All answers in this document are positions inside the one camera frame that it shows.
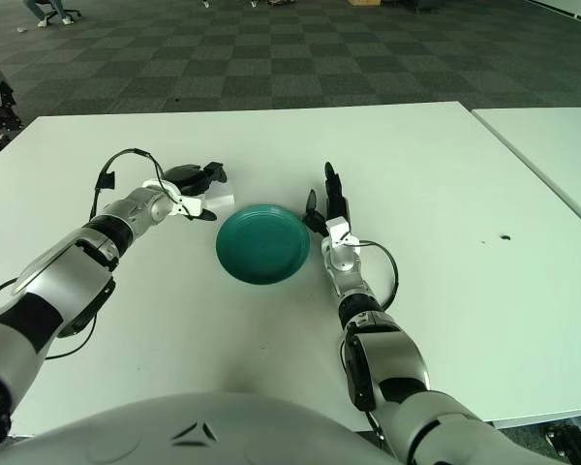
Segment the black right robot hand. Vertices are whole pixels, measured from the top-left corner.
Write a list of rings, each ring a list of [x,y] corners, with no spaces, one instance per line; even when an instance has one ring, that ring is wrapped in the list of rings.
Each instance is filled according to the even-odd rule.
[[[318,233],[322,237],[329,236],[326,222],[336,218],[344,218],[351,222],[349,205],[343,194],[340,175],[335,171],[330,162],[324,164],[325,191],[326,191],[326,211],[322,215],[317,210],[317,194],[311,189],[305,205],[302,223],[313,233]]]

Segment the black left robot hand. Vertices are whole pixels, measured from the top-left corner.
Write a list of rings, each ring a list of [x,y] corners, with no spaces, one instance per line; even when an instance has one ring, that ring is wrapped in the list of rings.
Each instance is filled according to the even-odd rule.
[[[174,185],[180,192],[179,213],[189,220],[201,220],[212,222],[217,220],[217,216],[204,207],[199,208],[196,214],[194,207],[189,207],[183,201],[184,198],[196,198],[203,195],[214,182],[225,184],[228,182],[227,174],[223,165],[218,162],[211,162],[203,168],[198,165],[182,165],[166,170],[164,180]]]

